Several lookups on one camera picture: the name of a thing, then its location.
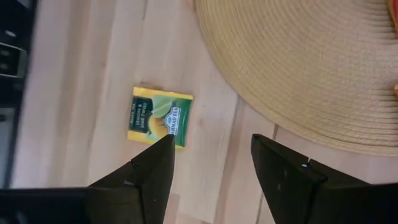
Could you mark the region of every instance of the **green and yellow packet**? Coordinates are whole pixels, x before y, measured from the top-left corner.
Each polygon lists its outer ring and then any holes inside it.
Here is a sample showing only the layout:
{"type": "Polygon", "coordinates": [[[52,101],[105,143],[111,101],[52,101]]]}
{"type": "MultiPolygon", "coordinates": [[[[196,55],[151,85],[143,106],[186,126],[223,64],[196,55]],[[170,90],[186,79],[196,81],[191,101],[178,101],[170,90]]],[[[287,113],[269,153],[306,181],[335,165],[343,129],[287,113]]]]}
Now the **green and yellow packet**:
{"type": "Polygon", "coordinates": [[[174,134],[176,146],[184,148],[192,100],[191,95],[135,87],[128,139],[153,144],[174,134]]]}

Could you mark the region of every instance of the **lemon illustration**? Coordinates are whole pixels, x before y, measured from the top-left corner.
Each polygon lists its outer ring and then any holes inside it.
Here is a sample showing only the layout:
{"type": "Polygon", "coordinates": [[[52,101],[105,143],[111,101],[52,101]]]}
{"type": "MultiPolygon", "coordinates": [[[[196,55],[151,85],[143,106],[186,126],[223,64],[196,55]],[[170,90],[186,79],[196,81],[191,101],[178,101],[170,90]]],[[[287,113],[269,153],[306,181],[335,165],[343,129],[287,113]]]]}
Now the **lemon illustration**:
{"type": "Polygon", "coordinates": [[[161,118],[151,116],[148,120],[148,126],[151,133],[158,139],[169,133],[169,130],[164,125],[164,120],[161,118]]]}

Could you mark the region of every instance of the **black metal part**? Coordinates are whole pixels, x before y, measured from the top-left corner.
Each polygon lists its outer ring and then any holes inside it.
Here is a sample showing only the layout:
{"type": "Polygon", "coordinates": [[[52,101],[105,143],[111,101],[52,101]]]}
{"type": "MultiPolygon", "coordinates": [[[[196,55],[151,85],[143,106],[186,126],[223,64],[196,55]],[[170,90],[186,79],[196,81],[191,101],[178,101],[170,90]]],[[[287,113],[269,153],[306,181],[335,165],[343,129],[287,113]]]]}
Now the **black metal part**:
{"type": "Polygon", "coordinates": [[[174,156],[168,135],[87,188],[0,190],[0,222],[162,224],[174,156]]]}
{"type": "Polygon", "coordinates": [[[398,184],[368,184],[260,134],[251,152],[276,224],[398,223],[398,184]]]}

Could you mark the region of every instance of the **straw placemat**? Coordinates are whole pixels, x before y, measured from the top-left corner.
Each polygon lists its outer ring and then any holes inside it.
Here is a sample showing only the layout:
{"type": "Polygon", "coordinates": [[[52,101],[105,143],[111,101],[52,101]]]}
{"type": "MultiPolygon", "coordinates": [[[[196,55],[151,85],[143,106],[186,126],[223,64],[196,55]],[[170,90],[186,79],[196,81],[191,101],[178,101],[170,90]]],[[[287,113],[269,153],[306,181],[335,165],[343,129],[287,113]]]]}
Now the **straw placemat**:
{"type": "Polygon", "coordinates": [[[233,88],[283,128],[398,155],[398,40],[384,0],[196,0],[233,88]]]}

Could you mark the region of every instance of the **wooden surface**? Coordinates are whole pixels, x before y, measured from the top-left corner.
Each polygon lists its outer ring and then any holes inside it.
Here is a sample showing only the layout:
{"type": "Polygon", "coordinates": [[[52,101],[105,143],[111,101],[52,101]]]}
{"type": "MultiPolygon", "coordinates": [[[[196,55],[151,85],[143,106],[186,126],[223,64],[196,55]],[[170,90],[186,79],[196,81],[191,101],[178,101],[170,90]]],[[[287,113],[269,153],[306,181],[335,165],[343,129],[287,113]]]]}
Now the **wooden surface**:
{"type": "Polygon", "coordinates": [[[13,187],[85,186],[147,148],[126,138],[142,85],[194,95],[166,224],[274,223],[253,133],[368,182],[398,181],[398,158],[319,146],[240,99],[206,49],[193,0],[41,0],[39,12],[13,187]]]}

